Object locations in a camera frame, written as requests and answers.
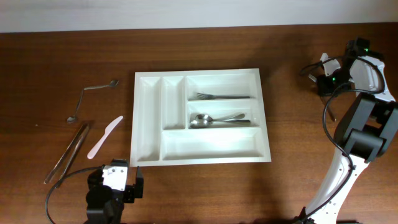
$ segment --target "metal fork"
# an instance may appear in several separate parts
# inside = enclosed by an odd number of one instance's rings
[[[250,96],[216,96],[211,94],[197,93],[199,100],[222,100],[222,99],[249,99]]]

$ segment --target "cutlery organizer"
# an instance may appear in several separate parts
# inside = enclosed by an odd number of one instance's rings
[[[258,69],[137,72],[135,79],[130,166],[271,161]],[[199,100],[197,93],[250,98]],[[198,114],[239,113],[250,126],[190,127]]]

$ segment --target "wire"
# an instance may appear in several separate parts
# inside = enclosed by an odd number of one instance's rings
[[[51,218],[51,216],[50,216],[50,214],[49,214],[49,199],[50,199],[50,196],[51,196],[52,192],[53,192],[53,191],[54,191],[66,178],[71,177],[71,176],[73,176],[73,175],[75,175],[75,174],[82,173],[82,172],[86,172],[86,171],[90,171],[90,170],[98,170],[98,169],[102,169],[102,166],[99,166],[99,167],[90,167],[90,168],[86,168],[86,169],[81,169],[81,170],[78,170],[78,171],[74,171],[74,172],[72,172],[72,173],[66,175],[64,178],[58,180],[58,182],[55,183],[54,186],[52,186],[52,188],[50,189],[49,193],[47,194],[47,196],[46,196],[46,198],[45,198],[45,203],[44,203],[45,214],[46,214],[48,220],[49,220],[51,223],[55,224],[55,222],[52,220],[52,218]]]
[[[331,60],[337,59],[337,58],[342,58],[343,56],[339,56],[339,57],[333,57],[333,58],[329,58],[328,60],[322,62],[322,63],[315,63],[312,65],[307,65],[306,67],[304,67],[301,71],[300,71],[300,75],[302,75],[302,71],[305,70],[308,67],[311,66],[315,66],[313,69],[311,69],[309,72],[314,71],[315,69],[319,68],[320,66],[322,66],[324,63],[327,63]],[[354,162],[352,160],[352,158],[348,155],[348,153],[346,151],[344,151],[344,149],[333,139],[333,137],[330,135],[327,126],[326,126],[326,112],[327,109],[330,105],[330,103],[337,98],[339,95],[343,94],[343,93],[349,93],[349,92],[359,92],[359,93],[367,93],[367,94],[379,94],[379,93],[383,93],[385,90],[385,81],[384,81],[384,77],[382,75],[382,73],[380,72],[380,70],[378,69],[377,66],[375,66],[373,63],[371,63],[370,61],[363,59],[363,58],[359,58],[359,57],[353,57],[353,56],[346,56],[347,58],[352,58],[355,60],[360,60],[362,62],[365,62],[366,64],[368,64],[369,66],[371,66],[377,73],[377,75],[379,76],[379,78],[381,79],[381,88],[377,91],[369,91],[369,90],[360,90],[360,89],[352,89],[352,90],[341,90],[340,89],[349,84],[349,82],[347,83],[343,83],[341,85],[339,85],[334,92],[332,93],[331,97],[329,98],[329,100],[326,102],[325,107],[323,109],[323,114],[322,114],[322,126],[323,126],[323,130],[325,131],[326,136],[328,137],[328,139],[343,153],[343,155],[345,157],[347,157],[348,162],[349,162],[349,167],[350,170],[347,173],[346,178],[344,179],[344,181],[340,184],[340,186],[335,190],[335,192],[325,201],[323,202],[320,206],[318,206],[316,209],[314,209],[312,212],[310,212],[309,214],[307,214],[305,217],[303,217],[300,221],[304,222],[306,219],[308,219],[309,217],[311,217],[314,213],[316,213],[317,211],[319,211],[319,209],[321,209],[322,207],[324,207],[327,203],[329,203],[339,192],[340,190],[347,184],[349,178],[351,177],[351,175],[353,174],[354,170],[355,170],[355,165]]]

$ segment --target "knife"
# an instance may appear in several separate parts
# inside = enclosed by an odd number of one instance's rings
[[[123,119],[123,116],[120,116],[116,118],[114,121],[112,121],[106,128],[105,128],[105,134],[102,136],[102,138],[95,144],[95,146],[90,150],[90,152],[87,154],[87,158],[92,159],[94,158],[95,154],[97,154],[98,150],[104,143],[105,139],[108,137],[108,135],[111,133],[111,131],[116,127],[116,125]]]

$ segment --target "white plastic knife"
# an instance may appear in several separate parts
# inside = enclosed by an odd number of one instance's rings
[[[108,137],[108,135],[111,133],[111,131],[118,125],[118,123],[123,119],[123,116],[120,116],[116,118],[114,121],[112,121],[106,128],[105,128],[105,134],[102,136],[102,138],[95,144],[95,146],[90,150],[90,152],[87,154],[87,158],[92,159],[95,157],[95,154],[97,154],[98,150],[102,146],[102,143],[104,143],[105,139]]]

